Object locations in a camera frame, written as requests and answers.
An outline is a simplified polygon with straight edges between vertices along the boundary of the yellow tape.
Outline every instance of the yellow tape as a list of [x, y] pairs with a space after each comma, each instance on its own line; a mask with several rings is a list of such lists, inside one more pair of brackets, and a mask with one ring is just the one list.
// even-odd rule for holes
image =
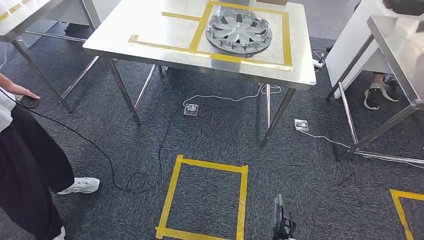
[[223, 170], [223, 171], [234, 172], [234, 173], [242, 173], [242, 170], [243, 170], [243, 167], [231, 166], [231, 165], [215, 163], [210, 161], [199, 161], [199, 160], [185, 159], [185, 158], [183, 158], [181, 161], [185, 164], [192, 165], [192, 166]]
[[22, 1], [20, 1], [20, 3], [11, 7], [8, 11], [2, 13], [0, 15], [0, 22], [3, 21], [5, 18], [9, 17], [10, 15], [12, 15], [14, 12], [16, 12], [18, 9], [20, 9], [23, 5], [27, 4], [29, 1], [30, 0], [22, 0]]
[[282, 55], [284, 58], [284, 65], [292, 65], [292, 45], [290, 44], [290, 27], [289, 27], [289, 14], [287, 12], [281, 13], [282, 19]]
[[175, 239], [185, 239], [185, 240], [227, 240], [225, 238], [220, 238], [216, 236], [209, 236], [194, 232], [188, 232], [188, 231], [180, 231], [170, 228], [164, 228], [161, 229], [161, 231], [164, 233], [164, 236], [175, 238]]
[[220, 237], [203, 235], [187, 231], [180, 231], [166, 227], [182, 163], [197, 167], [217, 169], [241, 174], [236, 239], [243, 240], [245, 231], [246, 196], [248, 189], [248, 166], [244, 165], [240, 167], [208, 161], [185, 159], [183, 158], [183, 155], [176, 156], [175, 166], [173, 168], [171, 180], [169, 182], [169, 188], [168, 193], [166, 195], [165, 203], [163, 204], [163, 210], [160, 216], [159, 225], [155, 228], [156, 238], [162, 239], [163, 237], [171, 237], [184, 240], [226, 240]]
[[200, 38], [203, 36], [203, 32], [205, 30], [206, 23], [208, 22], [209, 16], [212, 12], [212, 7], [214, 6], [214, 2], [209, 1], [204, 8], [203, 15], [201, 16], [201, 20], [199, 21], [199, 24], [197, 25], [196, 32], [194, 33], [193, 39], [191, 40], [190, 46], [188, 49], [190, 50], [197, 50], [200, 42]]
[[414, 240], [410, 228], [408, 226], [407, 218], [405, 217], [405, 212], [401, 204], [401, 198], [414, 199], [414, 200], [424, 200], [424, 194], [407, 192], [407, 191], [399, 191], [395, 189], [390, 189], [391, 198], [393, 199], [394, 207], [396, 208], [397, 215], [399, 216], [400, 222], [405, 229], [405, 235], [407, 240]]
[[240, 196], [238, 198], [237, 232], [236, 239], [242, 240], [245, 237], [245, 212], [246, 196], [248, 193], [248, 166], [241, 167]]
[[213, 5], [233, 8], [233, 9], [243, 9], [243, 10], [258, 11], [258, 12], [278, 14], [278, 15], [284, 13], [284, 11], [278, 11], [278, 10], [272, 10], [272, 9], [266, 9], [266, 8], [260, 8], [260, 7], [243, 6], [243, 5], [237, 5], [232, 3], [220, 2], [220, 1], [209, 1], [209, 2], [212, 2]]
[[162, 44], [156, 44], [156, 43], [137, 41], [138, 37], [139, 35], [132, 35], [129, 38], [128, 42], [132, 44], [139, 44], [139, 45], [159, 48], [159, 49], [163, 49], [170, 52], [178, 52], [181, 54], [187, 54], [187, 55], [202, 57], [202, 58], [210, 58], [210, 59], [221, 60], [221, 61], [231, 62], [236, 64], [242, 63], [242, 64], [251, 65], [251, 66], [257, 66], [257, 67], [268, 68], [268, 69], [279, 69], [284, 71], [291, 71], [293, 69], [291, 66], [288, 66], [285, 64], [275, 64], [271, 62], [258, 61], [258, 60], [253, 60], [249, 58], [242, 58], [242, 57], [229, 56], [229, 55], [223, 55], [218, 53], [191, 50], [191, 49], [176, 47], [176, 46], [168, 46], [168, 45], [162, 45]]
[[163, 204], [162, 214], [160, 215], [159, 225], [156, 227], [156, 238], [162, 239], [164, 237], [163, 229], [167, 226], [168, 216], [170, 214], [172, 199], [174, 197], [175, 187], [177, 186], [178, 175], [180, 174], [181, 161], [183, 155], [177, 155], [175, 166], [173, 167], [173, 172], [171, 180], [169, 182], [168, 193], [166, 194], [165, 203]]
[[201, 20], [201, 18], [197, 16], [182, 15], [182, 14], [170, 13], [165, 11], [162, 12], [162, 15], [166, 17], [177, 18], [177, 19], [187, 19], [187, 20], [192, 20], [197, 22]]

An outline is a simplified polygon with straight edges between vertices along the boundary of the black pants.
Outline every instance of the black pants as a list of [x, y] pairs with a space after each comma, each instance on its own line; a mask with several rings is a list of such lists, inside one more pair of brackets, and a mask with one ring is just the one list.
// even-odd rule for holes
[[74, 183], [63, 152], [32, 115], [15, 106], [13, 121], [0, 132], [0, 208], [38, 240], [61, 233], [63, 220], [52, 201]]

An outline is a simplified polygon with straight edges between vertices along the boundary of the carpet floor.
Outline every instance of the carpet floor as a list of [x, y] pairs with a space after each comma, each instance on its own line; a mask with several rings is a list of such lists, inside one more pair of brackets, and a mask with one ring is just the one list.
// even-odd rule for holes
[[[64, 28], [60, 23], [51, 31], [63, 34]], [[79, 35], [86, 37], [88, 32], [83, 29]], [[313, 49], [324, 50], [333, 43], [311, 38]], [[68, 114], [11, 45], [3, 46], [9, 59], [2, 73], [41, 96], [36, 111], [75, 129], [104, 150], [113, 162], [117, 185], [124, 188], [131, 178], [129, 187], [145, 183], [141, 189], [145, 190], [153, 186], [140, 194], [117, 189], [109, 162], [100, 152], [71, 131], [37, 117], [68, 155], [76, 176], [101, 179], [93, 194], [52, 195], [64, 219], [67, 240], [155, 239], [177, 154], [248, 165], [245, 239], [272, 239], [272, 202], [278, 194], [291, 195], [296, 201], [294, 237], [298, 240], [406, 239], [389, 189], [424, 193], [422, 169], [357, 155], [338, 162], [336, 156], [343, 147], [294, 130], [294, 119], [304, 119], [311, 134], [352, 144], [343, 103], [325, 100], [331, 88], [325, 67], [316, 74], [316, 86], [295, 93], [266, 147], [260, 146], [265, 134], [264, 95], [240, 102], [196, 98], [190, 103], [200, 105], [198, 116], [184, 116], [181, 110], [173, 117], [158, 160], [171, 116], [185, 99], [194, 95], [238, 99], [256, 94], [258, 84], [178, 69], [169, 69], [166, 75], [156, 71], [138, 109], [141, 125], [137, 126], [104, 59], [69, 95], [74, 113]], [[61, 92], [91, 59], [80, 43], [47, 37], [28, 52]], [[116, 65], [135, 101], [151, 65], [123, 60]], [[367, 110], [362, 102], [371, 77], [370, 72], [361, 73], [346, 91], [360, 139], [408, 104], [402, 96], [398, 103], [382, 100], [380, 110]], [[272, 94], [273, 115], [285, 91]], [[365, 149], [422, 159], [423, 120], [423, 114], [414, 113]], [[183, 165], [167, 227], [235, 239], [239, 188], [240, 174]], [[412, 235], [424, 239], [424, 202], [402, 198], [401, 203]], [[0, 239], [33, 237], [0, 210]]]

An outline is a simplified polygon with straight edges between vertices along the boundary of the table top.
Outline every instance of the table top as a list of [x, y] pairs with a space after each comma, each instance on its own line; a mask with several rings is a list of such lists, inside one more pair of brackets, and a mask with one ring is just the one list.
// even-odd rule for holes
[[[272, 40], [240, 57], [205, 37], [210, 17], [224, 10], [266, 19]], [[205, 74], [309, 90], [316, 84], [304, 6], [256, 0], [122, 0], [84, 43], [93, 56], [157, 64]]]
[[11, 42], [64, 0], [0, 0], [0, 42]]
[[367, 23], [411, 106], [424, 111], [424, 20], [372, 15]]

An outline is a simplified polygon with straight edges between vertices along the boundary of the human hand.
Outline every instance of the human hand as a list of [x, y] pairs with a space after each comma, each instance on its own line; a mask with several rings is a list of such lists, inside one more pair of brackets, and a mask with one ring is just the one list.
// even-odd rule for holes
[[26, 89], [23, 86], [19, 86], [18, 84], [15, 84], [13, 82], [10, 82], [6, 86], [3, 86], [4, 90], [8, 91], [11, 94], [15, 95], [25, 95], [28, 97], [31, 97], [33, 99], [40, 99], [39, 96], [32, 93], [30, 90]]

